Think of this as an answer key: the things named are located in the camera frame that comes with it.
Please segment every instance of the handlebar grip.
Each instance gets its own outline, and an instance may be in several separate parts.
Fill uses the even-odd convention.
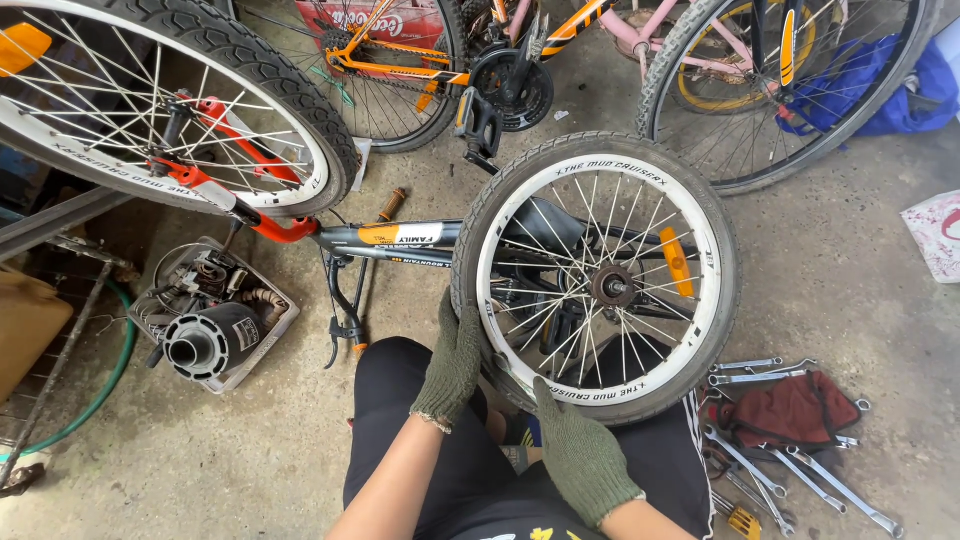
[[[377,219],[377,221],[380,223],[386,223],[393,220],[396,209],[400,207],[400,203],[402,203],[406,198],[407,192],[404,191],[402,187],[394,189],[394,194],[391,195],[390,201],[387,201],[387,206],[383,207],[383,211],[380,212],[380,219]]]

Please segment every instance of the blue plastic bag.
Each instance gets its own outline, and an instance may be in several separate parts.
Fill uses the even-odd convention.
[[[834,65],[859,41],[844,43],[833,55],[823,75],[798,81],[794,102],[787,109],[804,123],[791,126],[781,117],[777,124],[788,133],[804,136],[828,131],[866,93],[897,45],[898,35],[862,43],[839,69]],[[920,81],[918,94],[901,85],[894,95],[854,135],[911,134],[938,130],[960,110],[960,88],[937,45],[930,41],[914,67]]]

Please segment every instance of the chainring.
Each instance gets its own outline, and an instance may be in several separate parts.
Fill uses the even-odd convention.
[[[539,124],[550,112],[554,96],[553,79],[541,61],[530,67],[517,102],[511,103],[502,95],[501,88],[512,76],[519,54],[517,49],[489,53],[473,66],[469,82],[500,112],[503,131],[511,133],[529,130]]]

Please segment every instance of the hand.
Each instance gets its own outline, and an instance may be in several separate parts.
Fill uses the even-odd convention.
[[[480,310],[464,306],[460,315],[458,321],[448,288],[440,301],[440,337],[426,370],[426,381],[410,407],[410,414],[432,422],[444,433],[450,433],[480,375]]]
[[[624,503],[646,500],[627,475],[627,458],[610,430],[569,405],[560,410],[541,377],[534,380],[543,436],[543,464],[560,494],[584,523],[600,522]]]

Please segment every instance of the garden hose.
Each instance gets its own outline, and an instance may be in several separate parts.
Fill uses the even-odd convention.
[[[130,297],[127,296],[127,293],[123,291],[113,280],[107,280],[107,286],[112,290],[118,297],[120,297],[120,302],[123,303],[124,309],[130,309],[131,301]],[[53,435],[47,437],[46,439],[32,444],[27,448],[23,449],[23,452],[20,453],[20,456],[35,454],[49,446],[59,443],[61,440],[65,439],[67,435],[74,432],[82,426],[87,420],[93,416],[93,413],[97,412],[97,409],[107,400],[110,396],[110,393],[113,392],[113,388],[116,387],[117,382],[120,381],[120,378],[123,377],[124,371],[127,369],[127,364],[130,363],[130,357],[133,355],[133,345],[136,343],[136,326],[133,324],[133,321],[127,319],[127,340],[123,344],[123,351],[120,353],[120,357],[117,359],[117,365],[113,368],[113,373],[110,374],[107,384],[104,385],[103,389],[100,390],[100,393],[97,394],[97,397],[93,402],[78,416],[74,419],[73,422],[67,424],[65,428],[60,431],[57,431]],[[10,454],[0,454],[0,463],[7,461],[7,457]]]

